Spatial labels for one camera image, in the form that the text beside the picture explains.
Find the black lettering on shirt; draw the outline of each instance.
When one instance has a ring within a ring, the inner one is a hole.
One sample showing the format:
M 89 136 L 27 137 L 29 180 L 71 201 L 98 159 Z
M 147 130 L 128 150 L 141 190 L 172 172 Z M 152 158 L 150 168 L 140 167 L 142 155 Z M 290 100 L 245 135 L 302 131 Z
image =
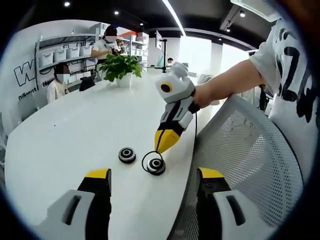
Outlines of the black lettering on shirt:
M 292 36 L 295 40 L 297 40 L 296 36 L 294 33 L 291 31 L 286 31 L 284 28 L 281 28 L 279 31 L 279 36 L 276 40 L 278 39 L 280 41 L 286 40 L 288 36 Z M 284 84 L 282 85 L 282 80 L 283 80 L 283 64 L 279 58 L 279 56 L 276 56 L 276 66 L 279 70 L 280 77 L 281 77 L 281 83 L 279 85 L 277 95 L 281 97 L 284 101 L 288 102 L 295 102 L 296 101 L 296 113 L 299 118 L 302 118 L 305 116 L 305 120 L 307 123 L 310 122 L 313 114 L 313 105 L 317 97 L 317 91 L 316 91 L 316 83 L 314 80 L 312 80 L 311 73 L 309 70 L 309 66 L 307 65 L 304 74 L 299 86 L 299 91 L 298 94 L 295 93 L 292 90 L 289 90 L 290 85 L 293 82 L 293 79 L 295 77 L 297 68 L 298 68 L 298 63 L 299 63 L 299 57 L 300 57 L 300 52 L 298 49 L 295 47 L 287 46 L 284 48 L 283 53 L 288 56 L 292 57 L 291 58 L 291 63 L 290 67 L 288 70 L 287 78 L 284 81 Z M 311 89 L 306 88 L 307 86 L 307 81 L 308 79 L 311 78 Z M 317 106 L 317 112 L 316 112 L 316 125 L 319 128 L 320 127 L 320 106 L 318 104 Z
M 294 76 L 298 67 L 300 53 L 296 48 L 287 46 L 286 48 L 284 48 L 284 54 L 286 56 L 291 56 L 292 60 L 291 60 L 288 76 L 283 85 L 281 98 L 285 101 L 294 102 L 297 99 L 297 94 L 294 91 L 289 90 L 289 87 L 294 79 Z

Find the person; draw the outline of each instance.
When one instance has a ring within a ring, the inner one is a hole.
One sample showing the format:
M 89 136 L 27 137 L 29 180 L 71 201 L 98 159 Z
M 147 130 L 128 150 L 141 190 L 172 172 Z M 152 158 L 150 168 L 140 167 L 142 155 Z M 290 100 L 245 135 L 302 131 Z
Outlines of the person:
M 174 60 L 171 57 L 169 57 L 167 61 L 168 61 L 167 66 L 172 66 L 174 64 Z
M 69 94 L 66 81 L 70 78 L 70 70 L 65 62 L 58 63 L 54 68 L 54 80 L 46 90 L 48 104 L 62 96 Z
M 194 101 L 204 108 L 213 100 L 266 84 L 274 93 L 269 118 L 291 145 L 307 180 L 317 141 L 316 83 L 298 34 L 283 19 L 277 20 L 265 42 L 248 60 L 195 88 Z
M 91 50 L 91 57 L 97 59 L 96 72 L 99 80 L 103 79 L 103 73 L 100 71 L 101 63 L 106 59 L 108 54 L 122 54 L 124 49 L 118 50 L 117 45 L 118 31 L 115 26 L 109 25 L 102 37 L 102 39 L 96 41 Z
M 265 93 L 266 85 L 260 84 L 254 88 L 254 100 L 253 105 L 260 109 L 261 111 L 265 111 L 267 107 L 267 96 Z

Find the black cable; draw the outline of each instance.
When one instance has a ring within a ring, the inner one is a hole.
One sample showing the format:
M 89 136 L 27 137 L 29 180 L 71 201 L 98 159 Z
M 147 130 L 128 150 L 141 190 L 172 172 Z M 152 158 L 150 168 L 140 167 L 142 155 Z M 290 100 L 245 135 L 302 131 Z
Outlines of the black cable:
M 141 161 L 142 168 L 143 168 L 143 170 L 145 170 L 147 173 L 150 173 L 150 172 L 145 168 L 145 166 L 144 166 L 144 161 L 145 161 L 145 159 L 146 159 L 146 156 L 148 156 L 149 154 L 152 154 L 152 153 L 158 154 L 158 155 L 160 156 L 160 158 L 161 158 L 161 161 L 164 162 L 164 158 L 162 157 L 161 153 L 159 153 L 158 151 L 150 151 L 150 152 L 148 152 L 146 155 L 144 155 L 144 157 L 142 158 L 142 161 Z
M 196 144 L 197 130 L 198 130 L 198 115 L 197 115 L 197 113 L 195 113 L 195 135 L 194 135 L 193 147 L 195 147 L 195 144 Z M 160 141 L 161 141 L 161 138 L 162 138 L 162 136 L 163 136 L 164 131 L 165 131 L 165 130 L 162 130 L 162 133 L 160 134 L 159 141 L 158 141 L 158 144 L 157 144 L 157 146 L 156 146 L 156 150 L 147 152 L 147 153 L 143 156 L 143 158 L 142 158 L 141 165 L 142 165 L 143 170 L 145 170 L 147 173 L 150 173 L 150 172 L 145 168 L 144 161 L 145 161 L 146 157 L 147 157 L 149 154 L 152 154 L 152 153 L 158 154 L 158 155 L 160 156 L 161 161 L 164 162 L 164 158 L 162 157 L 161 153 L 158 152 L 159 143 L 160 143 Z

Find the ceiling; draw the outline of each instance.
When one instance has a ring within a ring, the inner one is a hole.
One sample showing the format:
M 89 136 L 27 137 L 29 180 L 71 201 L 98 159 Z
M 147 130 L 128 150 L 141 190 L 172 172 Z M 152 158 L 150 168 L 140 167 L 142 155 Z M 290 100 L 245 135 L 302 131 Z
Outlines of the ceiling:
M 162 0 L 37 0 L 32 11 L 25 17 L 19 29 L 63 19 L 81 19 L 104 22 L 133 31 L 154 34 L 158 29 L 162 37 L 179 37 L 181 32 Z M 230 3 L 229 0 L 169 0 L 178 15 L 187 36 L 211 39 L 213 42 L 234 45 L 242 49 L 257 48 L 263 42 L 272 23 L 260 16 Z M 246 16 L 240 17 L 240 10 Z M 226 32 L 230 21 L 230 32 Z

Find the potted plant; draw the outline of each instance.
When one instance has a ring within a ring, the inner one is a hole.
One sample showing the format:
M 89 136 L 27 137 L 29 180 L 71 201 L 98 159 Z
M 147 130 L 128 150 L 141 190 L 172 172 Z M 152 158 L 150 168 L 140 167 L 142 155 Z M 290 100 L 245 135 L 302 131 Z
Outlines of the potted plant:
M 141 67 L 138 58 L 135 56 L 123 56 L 108 54 L 101 64 L 100 70 L 105 72 L 105 80 L 114 82 L 120 88 L 129 88 L 132 75 L 141 78 Z

